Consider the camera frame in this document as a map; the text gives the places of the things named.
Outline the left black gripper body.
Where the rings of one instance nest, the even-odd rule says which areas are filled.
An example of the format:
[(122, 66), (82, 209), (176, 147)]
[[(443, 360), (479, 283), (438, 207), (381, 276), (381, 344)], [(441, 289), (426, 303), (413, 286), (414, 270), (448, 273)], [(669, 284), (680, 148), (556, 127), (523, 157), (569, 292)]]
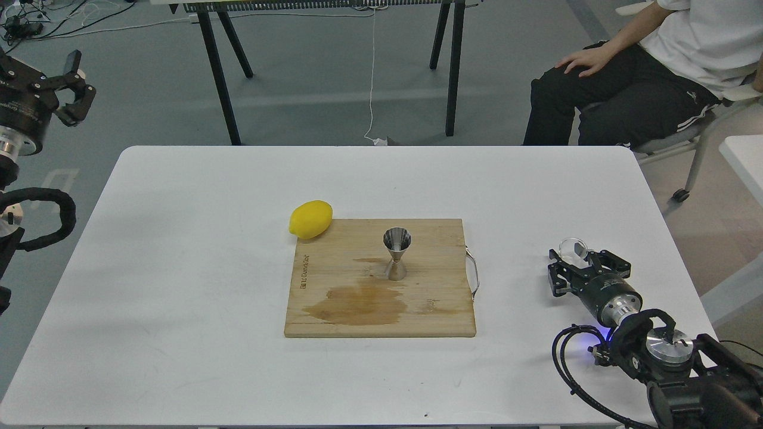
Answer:
[(1, 89), (1, 154), (27, 157), (41, 152), (50, 119), (59, 106), (53, 91), (36, 92), (36, 86)]

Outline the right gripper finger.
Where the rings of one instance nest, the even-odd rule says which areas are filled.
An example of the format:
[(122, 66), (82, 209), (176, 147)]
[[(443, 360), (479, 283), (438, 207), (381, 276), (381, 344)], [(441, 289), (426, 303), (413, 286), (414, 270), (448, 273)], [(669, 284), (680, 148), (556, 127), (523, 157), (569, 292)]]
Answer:
[(554, 249), (550, 249), (548, 258), (551, 260), (547, 266), (548, 280), (553, 296), (561, 297), (567, 293), (578, 296), (582, 285), (582, 270), (564, 261)]
[(631, 264), (608, 250), (589, 250), (588, 263), (596, 275), (614, 273), (622, 279), (631, 275)]

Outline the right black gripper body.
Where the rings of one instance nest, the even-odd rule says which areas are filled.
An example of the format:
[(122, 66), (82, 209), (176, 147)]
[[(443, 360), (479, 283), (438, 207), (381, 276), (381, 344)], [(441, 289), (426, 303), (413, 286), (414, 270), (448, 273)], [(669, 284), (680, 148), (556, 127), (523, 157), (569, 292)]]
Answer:
[(575, 294), (605, 328), (617, 328), (624, 318), (637, 314), (643, 306), (640, 294), (614, 272), (584, 279)]

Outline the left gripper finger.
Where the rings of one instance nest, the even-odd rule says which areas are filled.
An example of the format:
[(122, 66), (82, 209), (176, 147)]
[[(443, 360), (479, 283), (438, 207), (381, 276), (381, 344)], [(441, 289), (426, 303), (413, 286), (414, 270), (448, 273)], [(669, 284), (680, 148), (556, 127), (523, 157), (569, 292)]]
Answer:
[[(84, 71), (80, 70), (81, 51), (73, 51), (66, 57), (63, 74), (60, 76), (41, 76), (36, 81), (36, 94), (49, 113), (55, 114), (67, 127), (74, 127), (83, 122), (95, 98), (96, 89), (85, 81)], [(69, 91), (73, 101), (62, 104), (57, 93)]]
[(1, 49), (1, 85), (9, 89), (28, 89), (36, 82), (36, 70), (8, 56)]

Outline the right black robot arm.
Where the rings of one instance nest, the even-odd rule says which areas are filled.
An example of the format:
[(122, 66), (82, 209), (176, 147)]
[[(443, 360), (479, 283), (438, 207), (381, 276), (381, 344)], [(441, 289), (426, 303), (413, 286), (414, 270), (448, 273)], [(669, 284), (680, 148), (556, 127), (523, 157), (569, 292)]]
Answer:
[(626, 281), (631, 271), (626, 260), (580, 242), (575, 252), (586, 267), (550, 250), (551, 293), (576, 295), (609, 332), (572, 324), (553, 340), (551, 358), (573, 396), (626, 427), (645, 427), (602, 405), (570, 373), (567, 343), (577, 334), (591, 334), (598, 339), (589, 348), (596, 365), (616, 366), (646, 386), (657, 428), (761, 427), (761, 367), (744, 363), (708, 334), (689, 338), (664, 310), (643, 309), (640, 294)]

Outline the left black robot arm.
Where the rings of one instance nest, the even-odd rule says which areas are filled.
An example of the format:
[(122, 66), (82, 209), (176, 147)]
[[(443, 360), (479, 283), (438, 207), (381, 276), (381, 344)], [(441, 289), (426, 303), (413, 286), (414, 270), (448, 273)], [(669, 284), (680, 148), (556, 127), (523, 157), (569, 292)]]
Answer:
[[(17, 180), (19, 157), (38, 154), (52, 115), (67, 127), (83, 122), (96, 89), (80, 70), (82, 53), (69, 54), (63, 74), (49, 77), (33, 66), (1, 52), (1, 272), (16, 251), (35, 251), (62, 241), (76, 225), (76, 204), (68, 193), (55, 188), (6, 188)], [(23, 201), (47, 201), (59, 207), (60, 227), (47, 235), (22, 241)]]

